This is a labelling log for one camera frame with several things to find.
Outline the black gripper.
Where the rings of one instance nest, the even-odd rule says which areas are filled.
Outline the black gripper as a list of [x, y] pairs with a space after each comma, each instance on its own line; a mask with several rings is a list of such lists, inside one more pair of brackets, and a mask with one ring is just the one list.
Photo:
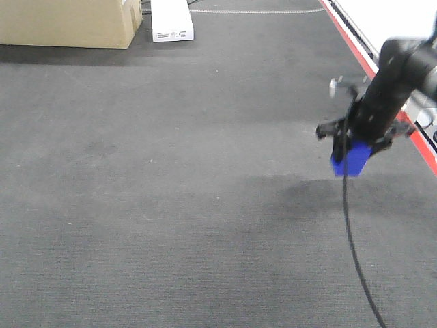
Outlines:
[[411, 87], [372, 82], [362, 95], [355, 85], [349, 85], [348, 91], [352, 102], [345, 116], [320, 124], [315, 130], [318, 139], [333, 137], [334, 162], [342, 162], [348, 151], [348, 138], [367, 143], [371, 158], [389, 149], [394, 137], [411, 136], [415, 132], [413, 124], [397, 118], [412, 93]]

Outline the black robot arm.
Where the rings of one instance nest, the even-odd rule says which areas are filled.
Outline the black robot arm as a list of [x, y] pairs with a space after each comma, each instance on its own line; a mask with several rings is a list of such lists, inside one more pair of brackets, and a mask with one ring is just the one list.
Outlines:
[[388, 39], [380, 50], [378, 72], [367, 89], [334, 79], [330, 89], [347, 88], [351, 103], [346, 115], [316, 128], [318, 139], [333, 138], [332, 158], [339, 163], [355, 141], [371, 148], [373, 154], [391, 146], [400, 135], [411, 135], [411, 124], [396, 116], [418, 90], [436, 100], [436, 37]]

